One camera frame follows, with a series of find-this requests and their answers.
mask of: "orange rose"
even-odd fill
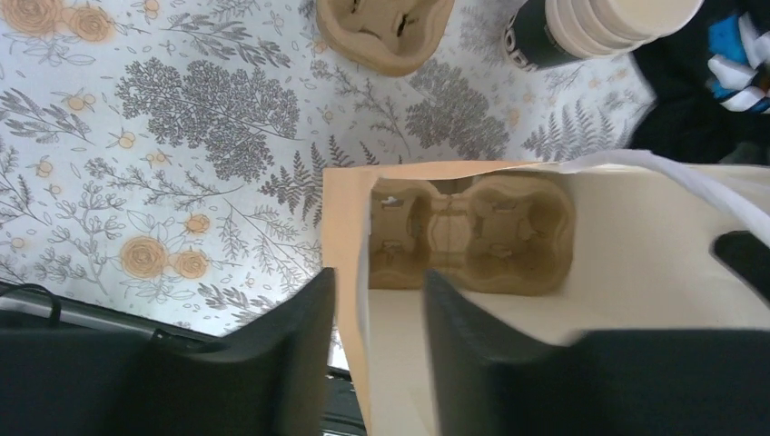
[[[110,17],[101,7],[79,7],[64,15],[70,30],[85,41],[102,41],[113,30]]]
[[[5,21],[19,32],[42,36],[54,31],[62,12],[60,0],[0,0]]]
[[[147,236],[133,238],[121,249],[123,269],[140,279],[157,277],[163,272],[167,261],[163,244]]]
[[[209,269],[209,260],[201,252],[192,250],[172,254],[169,258],[173,270],[185,279],[197,279],[206,274]]]
[[[207,230],[209,230],[209,225],[211,225],[211,221],[209,221],[209,217],[203,214],[197,214],[190,217],[190,219],[187,220],[186,223],[184,223],[184,228],[187,229],[187,232],[195,233],[195,234],[203,234],[206,233]]]

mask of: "paper bag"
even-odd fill
[[[502,321],[550,343],[596,328],[770,329],[765,302],[709,252],[718,235],[733,230],[749,229],[770,244],[770,217],[763,212],[770,210],[770,169],[686,167],[625,150],[563,164],[328,169],[323,264],[337,269],[337,323],[369,434],[434,435],[438,428],[421,290],[368,286],[372,187],[379,179],[439,181],[505,172],[533,172],[555,182],[574,203],[576,224],[574,260],[556,292],[467,292]]]

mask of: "stack of paper cups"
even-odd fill
[[[615,56],[671,35],[703,0],[529,0],[503,34],[506,56],[532,70]]]

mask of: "white handle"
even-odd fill
[[[639,166],[666,175],[717,210],[729,213],[770,247],[770,215],[732,189],[692,168],[644,150],[609,150],[578,157],[559,166],[561,173],[578,173],[605,164]]]

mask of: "floral tablecloth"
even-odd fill
[[[623,144],[651,100],[628,58],[516,70],[521,3],[457,0],[393,79],[312,0],[0,0],[0,278],[224,334],[318,271],[324,167]]]

